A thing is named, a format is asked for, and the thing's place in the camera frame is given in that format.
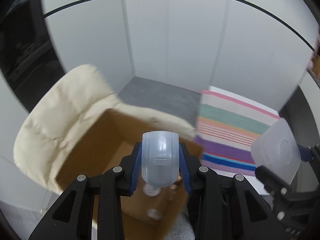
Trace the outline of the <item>brown cardboard box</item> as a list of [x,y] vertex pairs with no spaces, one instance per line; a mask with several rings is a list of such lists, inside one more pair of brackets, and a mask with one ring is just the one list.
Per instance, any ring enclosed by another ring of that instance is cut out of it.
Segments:
[[[131,154],[136,142],[150,131],[165,131],[114,109],[107,109],[95,120],[80,120],[67,128],[62,154],[66,159],[55,180],[64,190],[79,174],[89,177],[103,174]],[[164,239],[184,208],[188,195],[182,183],[172,190],[166,187],[155,197],[144,193],[142,179],[132,197],[122,197],[126,239]]]

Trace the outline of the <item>translucent white cap container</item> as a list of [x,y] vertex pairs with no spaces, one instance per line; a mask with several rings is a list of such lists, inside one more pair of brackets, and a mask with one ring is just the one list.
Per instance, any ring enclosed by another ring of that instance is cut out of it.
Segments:
[[157,188],[169,187],[178,179],[179,135],[168,131],[146,132],[142,136],[143,180]]

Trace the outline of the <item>cream padded cushion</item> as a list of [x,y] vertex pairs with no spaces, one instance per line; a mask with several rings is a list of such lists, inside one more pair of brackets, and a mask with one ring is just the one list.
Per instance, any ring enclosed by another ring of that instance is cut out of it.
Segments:
[[195,127],[186,120],[155,109],[128,105],[90,64],[64,75],[25,119],[14,143],[20,171],[49,191],[60,194],[58,172],[76,143],[106,110],[120,111],[156,128],[193,140]]

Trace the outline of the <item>striped colourful cloth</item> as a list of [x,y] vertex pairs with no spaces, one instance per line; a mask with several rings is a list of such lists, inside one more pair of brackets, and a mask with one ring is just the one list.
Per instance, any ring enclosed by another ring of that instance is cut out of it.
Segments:
[[220,173],[253,176],[251,146],[279,118],[277,111],[242,96],[204,90],[195,138],[203,147],[201,162]]

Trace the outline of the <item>translucent plastic box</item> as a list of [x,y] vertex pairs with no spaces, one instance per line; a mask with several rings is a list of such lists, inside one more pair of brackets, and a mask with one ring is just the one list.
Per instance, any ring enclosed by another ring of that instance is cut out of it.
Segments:
[[292,183],[301,162],[295,137],[283,118],[253,142],[251,156],[257,167],[268,168],[287,184]]

